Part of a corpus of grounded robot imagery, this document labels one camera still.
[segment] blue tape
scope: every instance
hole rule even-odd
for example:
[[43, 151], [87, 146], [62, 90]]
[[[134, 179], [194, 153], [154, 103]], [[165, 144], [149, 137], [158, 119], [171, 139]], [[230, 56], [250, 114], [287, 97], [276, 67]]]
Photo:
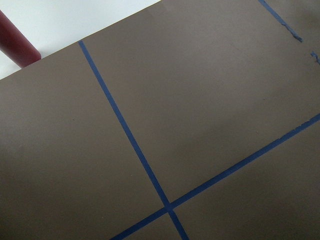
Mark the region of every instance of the blue tape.
[[292, 34], [292, 36], [297, 39], [299, 42], [303, 42], [304, 40], [278, 15], [278, 13], [276, 13], [276, 11], [274, 11], [269, 5], [268, 3], [266, 3], [265, 0], [258, 0], [264, 7], [265, 9], [267, 9], [272, 16], [274, 16], [274, 18], [283, 26], [285, 26], [286, 29], [288, 29], [288, 31]]
[[110, 240], [122, 240], [129, 235], [133, 234], [134, 232], [138, 231], [139, 229], [143, 228], [144, 226], [148, 225], [149, 223], [153, 222], [154, 220], [160, 218], [164, 214], [167, 213], [165, 208], [161, 208], [160, 210], [156, 211], [155, 213], [147, 216], [145, 219], [141, 220], [140, 222], [136, 223], [135, 225], [129, 227], [128, 229], [124, 230], [120, 234], [114, 236]]
[[98, 71], [93, 59], [91, 58], [91, 56], [90, 56], [90, 54], [89, 54], [84, 42], [81, 40], [78, 43], [79, 43], [79, 45], [80, 45], [80, 47], [82, 49], [82, 52], [83, 52], [87, 62], [90, 65], [90, 67], [91, 67], [91, 69], [92, 69], [92, 71], [93, 71], [98, 83], [100, 84], [100, 86], [101, 86], [101, 88], [102, 88], [102, 90], [104, 92], [104, 95], [106, 96], [106, 98], [109, 101], [109, 103], [110, 103], [110, 105], [111, 105], [116, 117], [118, 118], [118, 121], [120, 122], [121, 127], [123, 128], [123, 130], [124, 130], [127, 138], [129, 139], [129, 141], [130, 141], [130, 143], [131, 143], [136, 155], [138, 156], [141, 164], [143, 165], [144, 170], [148, 174], [148, 176], [149, 176], [149, 178], [150, 178], [150, 180], [151, 180], [156, 192], [158, 193], [158, 195], [159, 195], [159, 197], [160, 197], [160, 199], [161, 199], [166, 211], [169, 213], [169, 216], [171, 217], [172, 222], [174, 223], [177, 231], [179, 232], [179, 234], [181, 236], [181, 239], [182, 240], [189, 240], [189, 238], [188, 238], [188, 236], [187, 236], [182, 224], [180, 223], [177, 215], [174, 213], [173, 208], [172, 208], [172, 206], [171, 206], [171, 204], [170, 204], [170, 202], [169, 202], [164, 190], [160, 186], [160, 183], [159, 183], [158, 179], [156, 178], [154, 172], [152, 171], [152, 169], [151, 169], [151, 167], [150, 167], [145, 155], [143, 154], [141, 148], [139, 147], [139, 145], [138, 145], [134, 135], [132, 134], [132, 132], [131, 132], [126, 120], [125, 120], [125, 118], [121, 114], [121, 112], [120, 112], [120, 110], [119, 110], [114, 98], [112, 97], [112, 95], [111, 95], [111, 93], [110, 93], [105, 81], [103, 80], [103, 78], [102, 78], [100, 72]]
[[315, 61], [316, 61], [318, 64], [320, 64], [320, 58], [318, 57], [318, 55], [317, 55], [314, 51], [312, 51], [312, 53], [310, 53], [310, 54], [311, 54], [312, 57], [315, 58]]
[[196, 187], [195, 189], [189, 191], [182, 197], [179, 197], [177, 200], [173, 201], [171, 204], [173, 208], [178, 207], [179, 205], [185, 203], [186, 201], [190, 200], [194, 196], [198, 195], [199, 193], [203, 192], [204, 190], [208, 189], [212, 185], [218, 183], [222, 179], [228, 177], [229, 175], [233, 174], [237, 170], [243, 168], [247, 164], [251, 163], [252, 161], [256, 160], [257, 158], [261, 157], [262, 155], [266, 154], [270, 150], [274, 149], [275, 147], [279, 146], [283, 142], [287, 141], [288, 139], [292, 138], [293, 136], [297, 135], [301, 131], [305, 130], [306, 128], [310, 127], [311, 125], [315, 124], [316, 122], [320, 121], [320, 114], [316, 115], [315, 117], [311, 118], [309, 121], [303, 123], [302, 125], [298, 126], [297, 128], [293, 129], [292, 131], [288, 132], [287, 134], [283, 135], [281, 138], [269, 143], [267, 146], [261, 148], [260, 150], [256, 151], [252, 155], [246, 157], [242, 161], [236, 163], [232, 167], [228, 168], [227, 170], [223, 171], [222, 173], [218, 174], [217, 176], [211, 178], [210, 180], [206, 181], [205, 183], [201, 184], [200, 186]]

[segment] maroon cylindrical object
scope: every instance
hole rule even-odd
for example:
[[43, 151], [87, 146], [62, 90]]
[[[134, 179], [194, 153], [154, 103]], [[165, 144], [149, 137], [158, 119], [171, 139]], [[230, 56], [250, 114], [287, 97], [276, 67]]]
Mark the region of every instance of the maroon cylindrical object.
[[41, 59], [40, 52], [26, 39], [1, 10], [0, 50], [21, 68]]

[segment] brown floor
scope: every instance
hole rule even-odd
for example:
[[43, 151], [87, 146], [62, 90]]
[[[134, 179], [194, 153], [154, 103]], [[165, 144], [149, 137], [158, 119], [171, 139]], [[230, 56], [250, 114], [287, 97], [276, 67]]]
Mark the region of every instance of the brown floor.
[[[257, 0], [164, 0], [83, 40], [139, 147], [78, 43], [1, 80], [0, 239], [318, 239], [320, 3], [267, 2], [303, 43]], [[172, 203], [314, 116], [179, 220], [135, 152]]]

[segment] red cylinder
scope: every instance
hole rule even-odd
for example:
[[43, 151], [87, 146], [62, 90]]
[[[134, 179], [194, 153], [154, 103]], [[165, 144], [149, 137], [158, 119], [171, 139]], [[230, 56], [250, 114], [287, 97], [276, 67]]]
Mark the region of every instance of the red cylinder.
[[0, 10], [0, 50], [19, 67], [41, 59], [41, 54]]

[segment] blue tape strip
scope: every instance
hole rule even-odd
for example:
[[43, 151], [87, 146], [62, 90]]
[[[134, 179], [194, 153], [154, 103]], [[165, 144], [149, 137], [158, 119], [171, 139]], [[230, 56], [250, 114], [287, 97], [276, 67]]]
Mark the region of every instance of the blue tape strip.
[[160, 210], [156, 211], [150, 216], [147, 216], [145, 219], [141, 220], [137, 224], [129, 227], [128, 229], [124, 230], [120, 234], [114, 236], [110, 240], [122, 240], [128, 237], [129, 235], [133, 234], [134, 232], [138, 231], [139, 229], [143, 228], [144, 226], [148, 225], [149, 223], [153, 222], [154, 220], [160, 218], [166, 213], [167, 213], [167, 210], [165, 208], [161, 208]]
[[297, 39], [299, 42], [303, 42], [304, 40], [278, 15], [278, 13], [276, 13], [276, 11], [274, 11], [269, 5], [268, 3], [266, 3], [265, 0], [258, 0], [264, 7], [265, 9], [267, 9], [272, 16], [274, 16], [274, 18], [283, 26], [285, 26], [286, 29], [288, 29], [288, 31], [292, 34], [292, 36]]
[[252, 161], [254, 161], [257, 158], [261, 157], [262, 155], [266, 154], [270, 150], [274, 149], [278, 145], [282, 144], [283, 142], [287, 141], [288, 139], [292, 138], [293, 136], [297, 135], [298, 133], [300, 133], [301, 131], [305, 130], [306, 128], [310, 127], [311, 125], [315, 124], [318, 121], [320, 121], [320, 114], [316, 115], [315, 117], [311, 118], [309, 121], [303, 123], [302, 125], [298, 126], [294, 130], [283, 135], [281, 138], [278, 138], [277, 140], [271, 142], [267, 146], [261, 148], [260, 150], [256, 151], [255, 153], [253, 153], [252, 155], [246, 157], [242, 161], [236, 163], [232, 167], [228, 168], [227, 170], [223, 171], [222, 173], [218, 174], [217, 176], [211, 178], [210, 180], [206, 181], [205, 183], [201, 184], [200, 186], [198, 186], [195, 189], [191, 190], [190, 192], [186, 193], [182, 197], [179, 197], [177, 200], [175, 200], [171, 203], [173, 208], [176, 208], [179, 205], [185, 203], [186, 201], [190, 200], [194, 196], [198, 195], [199, 193], [208, 189], [212, 185], [216, 184], [217, 182], [221, 181], [222, 179], [233, 174], [237, 170], [243, 168], [245, 165], [251, 163]]
[[314, 51], [312, 51], [311, 56], [315, 58], [315, 60], [318, 64], [320, 64], [320, 58], [318, 57], [318, 55]]
[[165, 192], [163, 191], [162, 187], [160, 186], [160, 183], [159, 183], [158, 179], [156, 178], [154, 172], [152, 171], [152, 169], [151, 169], [151, 167], [150, 167], [145, 155], [143, 154], [141, 148], [139, 147], [139, 145], [138, 145], [134, 135], [132, 134], [132, 132], [131, 132], [126, 120], [125, 120], [125, 118], [121, 114], [121, 112], [120, 112], [120, 110], [119, 110], [114, 98], [112, 97], [112, 95], [111, 95], [111, 93], [110, 93], [105, 81], [103, 80], [102, 76], [100, 75], [100, 72], [98, 71], [93, 59], [91, 58], [91, 56], [90, 56], [90, 54], [89, 54], [84, 42], [81, 40], [78, 43], [79, 43], [79, 45], [80, 45], [80, 47], [82, 49], [82, 52], [83, 52], [86, 60], [88, 61], [89, 65], [90, 65], [90, 67], [91, 67], [96, 79], [98, 80], [98, 82], [99, 82], [99, 84], [100, 84], [100, 86], [101, 86], [101, 88], [102, 88], [107, 100], [109, 101], [109, 103], [110, 103], [110, 105], [111, 105], [116, 117], [118, 118], [118, 121], [120, 122], [120, 124], [121, 124], [121, 126], [122, 126], [122, 128], [123, 128], [123, 130], [124, 130], [124, 132], [125, 132], [125, 134], [127, 136], [127, 138], [129, 139], [129, 141], [130, 141], [130, 143], [131, 143], [136, 155], [140, 159], [140, 162], [142, 163], [142, 165], [144, 167], [144, 170], [148, 174], [148, 176], [149, 176], [149, 178], [150, 178], [150, 180], [151, 180], [156, 192], [158, 193], [158, 195], [159, 195], [159, 197], [160, 197], [165, 209], [169, 213], [169, 215], [171, 217], [171, 220], [174, 223], [177, 231], [179, 232], [179, 234], [180, 234], [180, 236], [181, 236], [181, 238], [183, 240], [189, 240], [184, 228], [182, 227], [182, 224], [180, 223], [177, 215], [174, 213], [173, 208], [172, 208], [172, 206], [171, 206], [171, 204], [170, 204]]

